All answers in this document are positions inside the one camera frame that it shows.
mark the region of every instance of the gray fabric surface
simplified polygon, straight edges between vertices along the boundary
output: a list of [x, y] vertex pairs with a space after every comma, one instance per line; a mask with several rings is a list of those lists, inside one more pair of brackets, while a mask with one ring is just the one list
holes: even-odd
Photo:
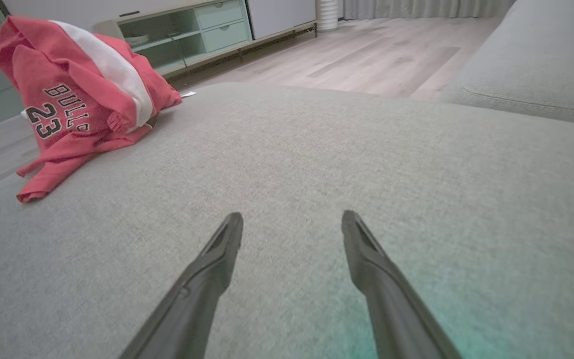
[[47, 198], [0, 182], [0, 358], [111, 359], [231, 211], [208, 359], [375, 359], [361, 214], [465, 358], [574, 358], [574, 124], [220, 84]]
[[502, 16], [515, 0], [345, 0], [344, 18]]
[[574, 122], [574, 1], [518, 0], [440, 99]]

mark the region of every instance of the white stripe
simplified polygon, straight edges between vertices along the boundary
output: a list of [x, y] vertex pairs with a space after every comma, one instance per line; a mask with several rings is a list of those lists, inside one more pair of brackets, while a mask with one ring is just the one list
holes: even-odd
[[86, 30], [68, 23], [51, 20], [59, 25], [77, 45], [92, 59], [106, 80], [115, 84], [121, 91], [132, 97], [137, 107], [137, 125], [132, 132], [145, 125], [152, 116], [152, 100], [148, 95], [141, 76], [128, 60], [112, 46], [104, 43]]

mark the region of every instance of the red garment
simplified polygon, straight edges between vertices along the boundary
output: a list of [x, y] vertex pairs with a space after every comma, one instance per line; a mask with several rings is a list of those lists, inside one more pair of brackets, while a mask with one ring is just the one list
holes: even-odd
[[0, 69], [21, 93], [41, 155], [16, 173], [39, 172], [16, 196], [43, 198], [95, 154], [133, 145], [146, 122], [180, 95], [121, 39], [66, 23], [9, 16]]

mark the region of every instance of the wooden floor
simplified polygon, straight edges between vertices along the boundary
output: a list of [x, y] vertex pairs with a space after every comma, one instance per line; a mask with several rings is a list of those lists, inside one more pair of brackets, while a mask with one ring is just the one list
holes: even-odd
[[[343, 21], [334, 32], [277, 41], [180, 75], [180, 91], [261, 82], [434, 100], [499, 24], [499, 18]], [[0, 179], [39, 153], [21, 116], [0, 123]]]

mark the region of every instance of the gray sofa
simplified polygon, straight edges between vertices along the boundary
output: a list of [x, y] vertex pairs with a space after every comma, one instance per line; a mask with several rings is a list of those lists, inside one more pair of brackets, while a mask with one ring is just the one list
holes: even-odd
[[574, 122], [574, 0], [518, 0], [440, 99]]
[[361, 214], [465, 358], [574, 358], [574, 123], [260, 84], [198, 89], [48, 197], [0, 182], [0, 358], [113, 359], [223, 217], [206, 358], [376, 357]]

